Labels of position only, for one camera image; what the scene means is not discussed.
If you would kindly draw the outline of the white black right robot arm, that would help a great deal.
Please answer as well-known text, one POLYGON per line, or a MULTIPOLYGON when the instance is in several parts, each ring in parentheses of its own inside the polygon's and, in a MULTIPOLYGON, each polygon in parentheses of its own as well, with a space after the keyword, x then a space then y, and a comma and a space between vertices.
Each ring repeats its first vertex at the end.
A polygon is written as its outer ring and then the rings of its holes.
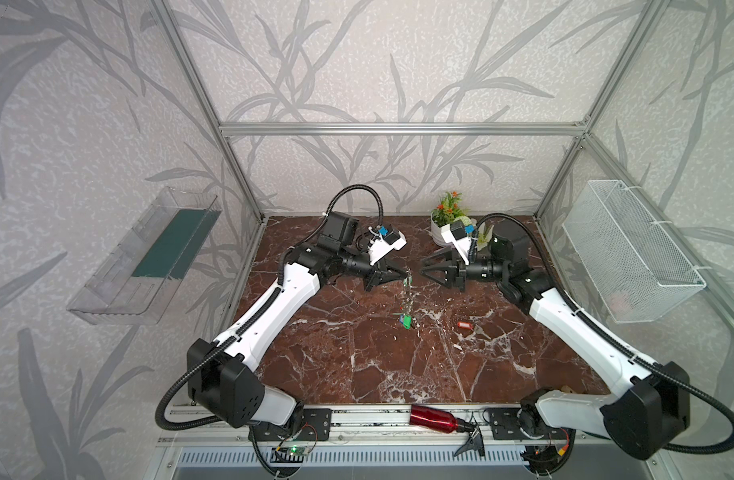
POLYGON ((643 356, 588 316, 562 291, 549 268, 536 269, 530 253, 542 251, 520 221, 503 216, 485 249, 471 225, 442 230, 446 246, 421 262, 421 274, 446 288, 493 283, 523 313, 551 330, 607 386, 604 395, 542 388, 520 402, 523 433, 540 438, 552 429, 598 435, 627 455, 647 460, 689 426, 689 395, 641 366, 643 356))

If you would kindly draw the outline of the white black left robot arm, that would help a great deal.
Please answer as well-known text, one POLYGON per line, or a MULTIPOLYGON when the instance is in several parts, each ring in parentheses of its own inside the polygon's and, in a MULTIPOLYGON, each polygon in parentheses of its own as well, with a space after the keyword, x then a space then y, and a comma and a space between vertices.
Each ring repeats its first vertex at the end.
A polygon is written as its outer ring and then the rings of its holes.
POLYGON ((234 428, 267 423, 290 433, 303 426, 301 401, 261 382, 255 372, 275 338, 296 312, 328 281, 338 276, 361 279, 365 290, 402 281, 406 272, 389 260, 407 240, 391 226, 367 233, 357 247, 356 218, 334 212, 312 239, 293 247, 281 273, 233 325, 213 341, 197 340, 187 352, 188 397, 210 412, 209 422, 234 428))

